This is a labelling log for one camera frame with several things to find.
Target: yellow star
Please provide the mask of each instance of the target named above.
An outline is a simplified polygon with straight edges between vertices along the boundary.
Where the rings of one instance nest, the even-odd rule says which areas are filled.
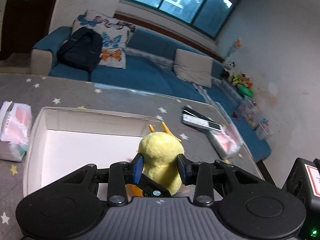
[[[15,174],[18,174],[17,166],[12,165],[10,171],[12,172],[12,176],[14,176]]]

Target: blue sofa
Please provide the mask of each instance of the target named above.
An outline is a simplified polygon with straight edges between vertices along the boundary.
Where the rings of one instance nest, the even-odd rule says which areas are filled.
[[[63,44],[63,41],[69,39],[70,34],[70,27],[60,27],[39,41],[33,50],[51,52],[52,59],[50,60],[51,65],[49,65],[48,69],[49,76],[88,81],[89,76],[87,71],[72,68],[57,61],[56,53]],[[169,62],[174,60],[177,49],[203,54],[174,39],[144,28],[136,29],[127,47],[147,52],[150,55],[155,55],[155,57],[159,56],[161,59]],[[220,78],[222,70],[223,65],[213,60],[212,77]],[[172,69],[161,67],[149,58],[130,55],[130,53],[127,53],[126,56],[126,69],[99,65],[92,72],[90,81],[205,102],[204,98],[195,90],[193,85],[177,78]],[[236,110],[236,107],[221,92],[219,87],[212,85],[211,89],[207,89],[207,93],[212,100],[219,102],[230,116]],[[271,154],[268,143],[260,141],[246,121],[241,119],[240,122],[234,121],[234,123],[252,152],[255,161],[265,159]]]

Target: white cardboard box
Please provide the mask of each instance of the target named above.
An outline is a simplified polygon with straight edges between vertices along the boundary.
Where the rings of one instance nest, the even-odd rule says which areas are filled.
[[[140,140],[161,131],[154,117],[111,111],[43,107],[33,125],[23,174],[23,196],[62,178],[88,163],[98,169],[130,162]],[[106,199],[100,185],[98,197]]]

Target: green container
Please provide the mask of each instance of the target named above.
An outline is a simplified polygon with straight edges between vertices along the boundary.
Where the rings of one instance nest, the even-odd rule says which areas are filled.
[[[253,98],[254,93],[249,89],[246,88],[244,85],[238,86],[238,92],[242,96],[247,96],[249,98]]]

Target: blue butterfly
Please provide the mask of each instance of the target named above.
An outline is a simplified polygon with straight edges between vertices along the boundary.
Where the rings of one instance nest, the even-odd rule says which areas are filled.
[[[103,47],[110,47],[112,46],[112,48],[118,48],[119,47],[119,42],[121,41],[122,35],[118,35],[116,37],[114,37],[114,39],[110,39],[109,35],[106,32],[103,32],[101,34],[102,36],[102,45]]]
[[[100,24],[102,23],[101,19],[98,18],[98,16],[94,19],[94,20],[91,20],[91,21],[88,21],[86,19],[86,16],[87,16],[87,12],[85,12],[84,14],[80,14],[78,16],[78,21],[80,22],[80,25],[81,26],[86,26],[86,25],[90,25],[91,27],[95,27],[97,24]]]

